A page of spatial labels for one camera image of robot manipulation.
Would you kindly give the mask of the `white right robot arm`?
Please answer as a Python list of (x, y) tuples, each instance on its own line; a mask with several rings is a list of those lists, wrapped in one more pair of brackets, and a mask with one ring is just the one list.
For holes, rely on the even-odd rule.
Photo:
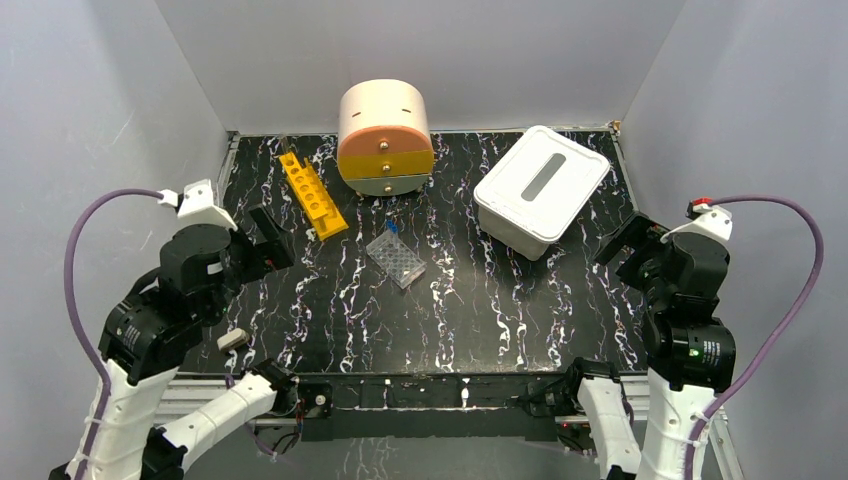
[(703, 461), (707, 409), (732, 380), (735, 340), (714, 311), (730, 263), (733, 223), (703, 215), (674, 229), (635, 213), (605, 236), (594, 255), (609, 263), (631, 253), (616, 274), (644, 297), (649, 411), (637, 443), (619, 380), (598, 363), (576, 360), (565, 405), (585, 414), (602, 479), (695, 479)]

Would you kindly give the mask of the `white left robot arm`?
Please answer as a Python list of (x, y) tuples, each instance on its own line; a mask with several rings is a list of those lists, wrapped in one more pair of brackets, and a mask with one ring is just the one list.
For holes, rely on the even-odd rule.
[(263, 205), (250, 210), (262, 234), (255, 243), (215, 206), (174, 209), (186, 218), (160, 251), (160, 263), (142, 275), (108, 315), (93, 344), (78, 311), (74, 265), (82, 231), (95, 212), (87, 207), (66, 244), (63, 285), (72, 329), (94, 366), (98, 390), (73, 458), (54, 479), (180, 479), (206, 451), (265, 414), (301, 415), (318, 381), (265, 360), (248, 369), (225, 393), (164, 426), (154, 421), (168, 384), (206, 326), (218, 323), (231, 298), (250, 283), (289, 268), (288, 232)]

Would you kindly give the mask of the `yellow test tube rack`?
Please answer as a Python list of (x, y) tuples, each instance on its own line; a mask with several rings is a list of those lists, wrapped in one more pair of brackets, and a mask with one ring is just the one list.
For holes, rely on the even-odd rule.
[(311, 163), (301, 162), (292, 152), (281, 155), (279, 162), (285, 171), (286, 181), (294, 190), (310, 225), (321, 241), (348, 228), (341, 211)]

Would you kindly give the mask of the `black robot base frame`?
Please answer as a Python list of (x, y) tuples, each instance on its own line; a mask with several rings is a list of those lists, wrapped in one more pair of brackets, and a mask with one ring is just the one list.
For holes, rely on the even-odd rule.
[(516, 437), (593, 449), (588, 418), (565, 372), (482, 374), (302, 374), (291, 412), (249, 425), (280, 450), (303, 442), (360, 438)]

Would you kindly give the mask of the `white plastic bin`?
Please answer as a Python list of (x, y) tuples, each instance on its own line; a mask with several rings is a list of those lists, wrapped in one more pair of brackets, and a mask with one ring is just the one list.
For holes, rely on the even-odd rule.
[(530, 261), (539, 260), (551, 245), (561, 239), (561, 236), (543, 239), (482, 206), (478, 208), (478, 219), (483, 232)]

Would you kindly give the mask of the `white bin lid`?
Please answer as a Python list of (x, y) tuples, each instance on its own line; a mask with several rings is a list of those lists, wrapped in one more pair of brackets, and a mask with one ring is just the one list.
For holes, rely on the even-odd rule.
[(501, 240), (556, 242), (598, 189), (610, 161), (554, 130), (529, 128), (474, 189), (481, 229)]

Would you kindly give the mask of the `clear plastic tube rack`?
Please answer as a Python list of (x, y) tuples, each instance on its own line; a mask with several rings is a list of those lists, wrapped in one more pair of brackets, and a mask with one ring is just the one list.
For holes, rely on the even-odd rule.
[(391, 229), (372, 240), (366, 253), (401, 289), (409, 287), (426, 270), (426, 263)]

